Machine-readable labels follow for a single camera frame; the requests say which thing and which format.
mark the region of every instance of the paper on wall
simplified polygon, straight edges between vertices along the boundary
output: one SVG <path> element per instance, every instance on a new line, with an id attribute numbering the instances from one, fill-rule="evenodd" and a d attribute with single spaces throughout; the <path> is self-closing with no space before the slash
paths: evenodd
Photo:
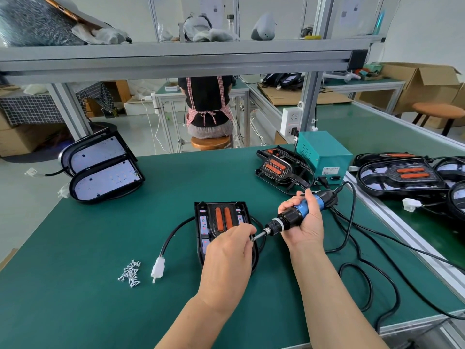
<path id="1" fill-rule="evenodd" d="M 339 18 L 340 25 L 357 25 L 360 17 L 360 0 L 344 0 L 341 15 Z"/>
<path id="2" fill-rule="evenodd" d="M 201 13 L 206 14 L 213 28 L 223 28 L 225 15 L 223 0 L 200 0 Z"/>

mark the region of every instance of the black shirt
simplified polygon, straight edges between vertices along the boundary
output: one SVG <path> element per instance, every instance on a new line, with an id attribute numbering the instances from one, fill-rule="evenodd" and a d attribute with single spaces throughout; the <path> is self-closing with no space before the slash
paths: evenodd
<path id="1" fill-rule="evenodd" d="M 228 90 L 232 82 L 232 76 L 223 76 L 226 104 L 229 103 Z M 178 78 L 178 83 L 186 93 L 187 105 L 192 108 L 191 100 L 187 92 L 187 79 L 185 77 Z M 222 111 L 219 111 L 221 109 L 221 93 L 219 91 L 218 79 L 216 77 L 191 77 L 191 87 L 195 109 L 197 111 L 209 110 L 214 112 L 216 121 L 215 124 L 213 122 L 213 117 L 210 114 L 206 114 L 204 126 L 204 118 L 201 115 L 195 115 L 194 121 L 192 121 L 192 125 L 197 127 L 213 127 L 224 124 L 229 120 Z"/>

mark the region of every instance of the red checkered apron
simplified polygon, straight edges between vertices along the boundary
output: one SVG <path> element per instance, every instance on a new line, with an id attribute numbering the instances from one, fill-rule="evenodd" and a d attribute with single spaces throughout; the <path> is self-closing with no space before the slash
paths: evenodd
<path id="1" fill-rule="evenodd" d="M 233 121 L 233 114 L 231 113 L 231 110 L 229 106 L 226 104 L 225 100 L 225 87 L 223 85 L 223 77 L 218 76 L 218 85 L 219 85 L 219 92 L 221 94 L 221 109 L 217 109 L 215 111 L 222 111 L 229 120 Z M 195 115 L 200 114 L 201 117 L 204 118 L 204 126 L 205 126 L 205 115 L 210 114 L 213 118 L 213 122 L 216 124 L 215 120 L 215 113 L 209 110 L 206 111 L 197 111 L 195 109 L 195 104 L 194 104 L 194 99 L 192 97 L 192 87 L 191 87 L 191 78 L 187 77 L 187 93 L 189 94 L 189 99 L 191 100 L 191 105 L 192 108 L 189 108 L 189 111 L 187 112 L 186 120 L 187 120 L 187 126 L 189 126 L 192 121 L 194 120 Z"/>

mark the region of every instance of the teal power supply box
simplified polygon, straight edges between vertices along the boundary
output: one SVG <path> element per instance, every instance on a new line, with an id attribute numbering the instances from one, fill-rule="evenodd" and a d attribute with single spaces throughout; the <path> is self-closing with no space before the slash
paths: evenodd
<path id="1" fill-rule="evenodd" d="M 297 154 L 303 157 L 317 178 L 330 185 L 340 185 L 352 162 L 352 153 L 327 131 L 299 132 Z"/>

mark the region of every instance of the round stool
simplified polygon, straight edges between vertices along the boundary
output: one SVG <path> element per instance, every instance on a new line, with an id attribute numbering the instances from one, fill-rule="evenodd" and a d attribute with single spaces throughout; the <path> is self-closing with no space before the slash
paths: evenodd
<path id="1" fill-rule="evenodd" d="M 191 138 L 191 144 L 194 148 L 200 149 L 201 151 L 212 151 L 215 149 L 224 149 L 231 142 L 231 139 L 228 136 L 219 137 L 219 138 Z"/>
<path id="2" fill-rule="evenodd" d="M 417 117 L 412 122 L 414 125 L 417 124 L 422 115 L 426 115 L 426 117 L 421 123 L 421 127 L 425 125 L 430 116 L 448 119 L 441 133 L 443 136 L 447 136 L 455 119 L 460 119 L 465 116 L 465 110 L 450 104 L 415 103 L 412 107 L 418 113 Z"/>

